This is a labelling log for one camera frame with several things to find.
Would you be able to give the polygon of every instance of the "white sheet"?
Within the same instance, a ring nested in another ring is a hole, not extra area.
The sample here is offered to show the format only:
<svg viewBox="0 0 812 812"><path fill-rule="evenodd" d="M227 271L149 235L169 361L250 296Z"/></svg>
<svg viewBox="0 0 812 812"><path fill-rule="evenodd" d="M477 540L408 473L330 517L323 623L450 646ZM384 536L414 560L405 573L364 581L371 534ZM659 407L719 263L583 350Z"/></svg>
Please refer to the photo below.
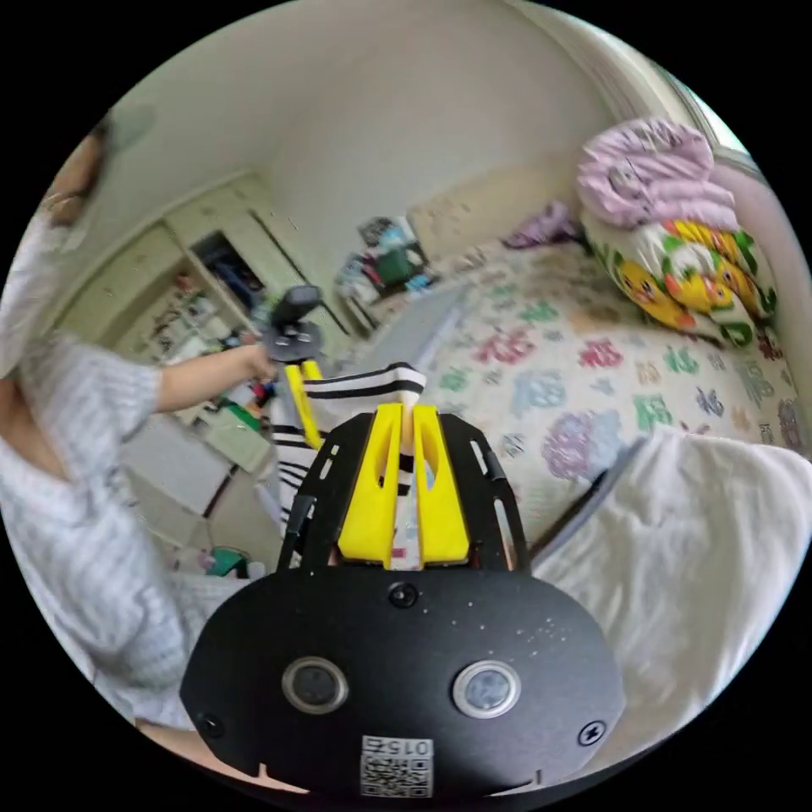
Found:
<svg viewBox="0 0 812 812"><path fill-rule="evenodd" d="M730 683L786 600L811 535L809 461L655 430L534 571L592 614L623 669L626 710L580 775L675 733Z"/></svg>

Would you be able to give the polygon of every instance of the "hand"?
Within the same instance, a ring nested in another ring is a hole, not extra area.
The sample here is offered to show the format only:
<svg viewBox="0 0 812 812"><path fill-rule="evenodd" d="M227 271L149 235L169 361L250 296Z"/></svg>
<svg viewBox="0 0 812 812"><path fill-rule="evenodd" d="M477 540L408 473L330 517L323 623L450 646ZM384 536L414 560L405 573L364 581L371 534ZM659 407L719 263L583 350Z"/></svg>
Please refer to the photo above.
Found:
<svg viewBox="0 0 812 812"><path fill-rule="evenodd" d="M98 180L106 153L106 137L94 130L70 154L44 201L54 225L72 226L79 219Z"/></svg>
<svg viewBox="0 0 812 812"><path fill-rule="evenodd" d="M268 353L262 342L249 344L242 347L242 350L245 353L249 367L247 377L257 378L262 384L272 383L279 377L279 368L268 358Z"/></svg>

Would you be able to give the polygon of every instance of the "purple cloth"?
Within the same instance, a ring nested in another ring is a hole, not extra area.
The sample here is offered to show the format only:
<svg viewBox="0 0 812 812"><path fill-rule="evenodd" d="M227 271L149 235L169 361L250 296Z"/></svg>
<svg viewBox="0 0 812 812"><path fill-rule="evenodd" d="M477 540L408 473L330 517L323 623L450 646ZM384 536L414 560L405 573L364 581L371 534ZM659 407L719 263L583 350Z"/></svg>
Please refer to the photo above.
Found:
<svg viewBox="0 0 812 812"><path fill-rule="evenodd" d="M525 220L512 234L502 239L506 248L532 248L564 239L577 239L581 228L569 209L560 200L554 200L541 214Z"/></svg>
<svg viewBox="0 0 812 812"><path fill-rule="evenodd" d="M710 183L712 169L711 145L697 129L640 118L584 147L578 194L584 208L618 228L690 220L738 231L733 195Z"/></svg>

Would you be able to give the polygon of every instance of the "striped shirt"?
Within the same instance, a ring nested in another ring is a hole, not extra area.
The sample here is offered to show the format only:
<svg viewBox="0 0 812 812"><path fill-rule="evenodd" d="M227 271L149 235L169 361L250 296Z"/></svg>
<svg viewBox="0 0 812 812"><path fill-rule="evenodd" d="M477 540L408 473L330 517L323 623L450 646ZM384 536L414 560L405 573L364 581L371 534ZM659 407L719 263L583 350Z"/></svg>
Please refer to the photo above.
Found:
<svg viewBox="0 0 812 812"><path fill-rule="evenodd" d="M154 411L160 371L55 333L19 384L69 480L0 439L0 508L36 604L75 665L131 721L190 729L178 696L206 619L245 582L169 573L122 470Z"/></svg>
<svg viewBox="0 0 812 812"><path fill-rule="evenodd" d="M425 376L408 364L391 364L385 370L321 381L304 381L310 411L321 436L362 412L374 412L381 403L401 403L407 414L425 388ZM316 456L305 440L305 431L291 398L280 386L280 397L272 401L273 441L277 449L277 492L284 534L296 491ZM414 478L414 448L410 442L401 447L398 471L398 532L392 546L392 568L414 569L420 566L417 544L416 506L409 499Z"/></svg>

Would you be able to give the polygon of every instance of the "camera lens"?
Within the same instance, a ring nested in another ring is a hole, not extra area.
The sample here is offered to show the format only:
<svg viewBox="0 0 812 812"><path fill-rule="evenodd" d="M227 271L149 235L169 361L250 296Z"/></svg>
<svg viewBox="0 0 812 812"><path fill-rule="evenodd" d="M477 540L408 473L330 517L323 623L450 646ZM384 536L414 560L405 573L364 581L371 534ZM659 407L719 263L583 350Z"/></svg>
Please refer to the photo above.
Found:
<svg viewBox="0 0 812 812"><path fill-rule="evenodd" d="M338 666L321 657L292 662L283 674L282 690L291 705L310 714L330 713L348 695L346 677Z"/></svg>
<svg viewBox="0 0 812 812"><path fill-rule="evenodd" d="M472 719L493 719L517 702L518 674L503 662L483 660L465 668L454 681L454 704Z"/></svg>

